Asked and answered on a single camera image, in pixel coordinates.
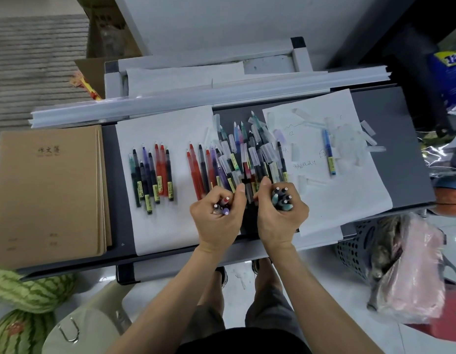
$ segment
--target gray plastic basket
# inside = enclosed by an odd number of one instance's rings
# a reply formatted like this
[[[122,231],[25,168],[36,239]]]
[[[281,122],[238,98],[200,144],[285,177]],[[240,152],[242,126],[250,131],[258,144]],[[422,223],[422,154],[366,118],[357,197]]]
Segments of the gray plastic basket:
[[[357,274],[366,283],[367,275],[371,269],[371,256],[369,255],[369,247],[372,239],[378,229],[377,220],[367,220],[356,222],[356,237],[341,241],[335,245],[336,257],[343,264]]]

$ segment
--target left hand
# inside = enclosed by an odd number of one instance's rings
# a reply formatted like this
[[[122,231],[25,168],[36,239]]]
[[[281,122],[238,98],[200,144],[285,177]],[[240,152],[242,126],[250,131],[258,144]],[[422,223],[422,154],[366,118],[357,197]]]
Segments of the left hand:
[[[190,214],[199,232],[199,248],[208,253],[222,255],[238,236],[243,221],[246,195],[244,184],[239,184],[235,194],[220,186],[215,186],[200,201],[190,206]],[[228,215],[213,214],[213,205],[229,196]]]

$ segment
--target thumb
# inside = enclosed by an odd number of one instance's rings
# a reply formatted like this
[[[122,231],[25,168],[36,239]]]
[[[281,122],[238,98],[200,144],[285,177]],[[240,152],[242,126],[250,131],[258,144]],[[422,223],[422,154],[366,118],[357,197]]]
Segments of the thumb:
[[[244,208],[246,207],[246,194],[245,194],[245,185],[243,183],[239,184],[236,187],[235,191],[235,198],[233,199],[233,203],[231,204],[231,209],[229,214],[233,214],[233,216],[238,217],[240,216],[243,219]]]
[[[259,184],[259,191],[257,192],[257,199],[259,201],[259,209],[272,206],[271,200],[271,180],[268,177],[262,178]]]

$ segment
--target white wall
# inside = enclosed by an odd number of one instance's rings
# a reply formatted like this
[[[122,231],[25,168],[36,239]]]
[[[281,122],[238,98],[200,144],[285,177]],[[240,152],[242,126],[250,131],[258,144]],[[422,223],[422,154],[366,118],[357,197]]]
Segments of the white wall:
[[[83,13],[77,0],[0,0],[0,18]]]
[[[153,54],[304,36],[321,70],[377,0],[116,1]]]

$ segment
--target hand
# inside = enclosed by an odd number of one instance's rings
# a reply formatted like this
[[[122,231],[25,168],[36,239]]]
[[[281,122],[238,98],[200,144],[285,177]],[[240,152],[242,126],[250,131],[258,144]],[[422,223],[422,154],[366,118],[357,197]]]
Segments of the hand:
[[[279,211],[272,205],[272,191],[276,187],[287,187],[287,195],[291,195],[290,203],[294,207],[290,211]],[[278,249],[290,248],[294,233],[308,217],[308,206],[300,199],[300,195],[292,183],[272,185],[268,177],[260,183],[255,198],[259,201],[258,232],[269,256]]]
[[[233,196],[231,191],[214,186],[207,196],[190,206],[190,214],[199,232],[201,250],[222,255],[233,244],[243,222],[246,206],[244,189],[244,184],[239,184]],[[229,214],[214,214],[213,205],[226,196],[230,198]]]

